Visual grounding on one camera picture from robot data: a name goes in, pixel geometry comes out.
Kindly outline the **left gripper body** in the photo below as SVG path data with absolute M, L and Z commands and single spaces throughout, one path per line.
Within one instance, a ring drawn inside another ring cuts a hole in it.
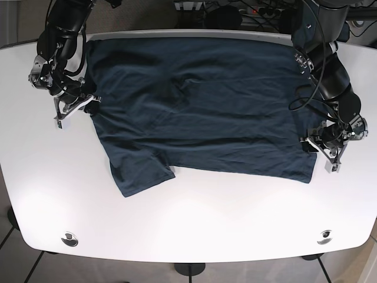
M 325 169 L 328 173 L 338 172 L 341 167 L 341 157 L 352 137 L 340 125 L 321 125 L 309 129 L 299 141 L 306 152 L 321 153 L 326 157 Z

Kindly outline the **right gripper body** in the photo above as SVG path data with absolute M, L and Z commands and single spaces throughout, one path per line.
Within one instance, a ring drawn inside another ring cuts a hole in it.
M 85 111 L 87 105 L 91 103 L 100 103 L 101 97 L 84 93 L 74 96 L 68 94 L 67 91 L 61 91 L 53 96 L 53 100 L 56 111 L 55 124 L 58 129 L 62 129 L 63 122 L 66 122 L 75 112 Z

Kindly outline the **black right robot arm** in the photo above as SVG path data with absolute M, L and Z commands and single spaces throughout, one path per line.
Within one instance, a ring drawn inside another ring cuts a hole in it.
M 74 80 L 84 68 L 86 53 L 86 21 L 95 1 L 50 2 L 45 18 L 45 29 L 37 40 L 28 81 L 34 88 L 47 90 L 53 97 L 58 128 L 77 111 L 93 113 L 101 102 L 99 96 L 85 92 L 85 79 Z M 82 35 L 82 54 L 75 71 L 66 69 L 77 50 L 78 36 Z

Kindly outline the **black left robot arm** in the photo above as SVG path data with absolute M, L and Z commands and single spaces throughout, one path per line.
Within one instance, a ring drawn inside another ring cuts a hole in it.
M 368 135 L 367 122 L 360 115 L 361 100 L 337 55 L 337 39 L 353 4 L 355 1 L 300 1 L 292 17 L 295 61 L 314 89 L 309 97 L 297 96 L 289 110 L 307 107 L 331 122 L 323 121 L 300 140 L 307 150 L 327 158 L 330 173 L 339 170 L 348 143 Z

